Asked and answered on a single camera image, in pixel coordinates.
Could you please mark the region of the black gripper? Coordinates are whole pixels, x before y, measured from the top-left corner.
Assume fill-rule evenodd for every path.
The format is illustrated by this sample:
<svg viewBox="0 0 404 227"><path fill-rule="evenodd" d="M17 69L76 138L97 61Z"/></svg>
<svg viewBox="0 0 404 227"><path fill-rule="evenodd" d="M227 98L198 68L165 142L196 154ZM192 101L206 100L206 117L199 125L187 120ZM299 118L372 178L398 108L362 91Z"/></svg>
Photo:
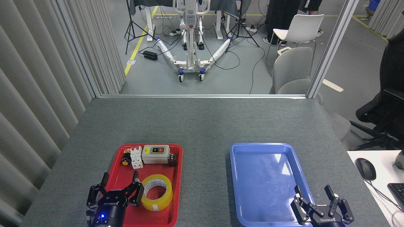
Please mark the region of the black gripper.
<svg viewBox="0 0 404 227"><path fill-rule="evenodd" d="M291 208L300 225L310 222L313 227L344 227L342 221L354 221L355 218L349 207L347 200L340 199L338 195L333 193L330 185L327 185L324 190L330 200L329 206L315 206L308 202L302 195L299 185L294 187L295 197L291 202ZM336 213L339 207L342 216Z"/></svg>
<svg viewBox="0 0 404 227"><path fill-rule="evenodd" d="M132 183L123 190L106 191L109 174L104 172L101 182L91 186L87 197L87 226L88 227L122 227L128 203L140 206L144 186L140 182L138 171L134 171ZM96 204L97 195L101 192L103 197L97 202L96 212L92 206Z"/></svg>

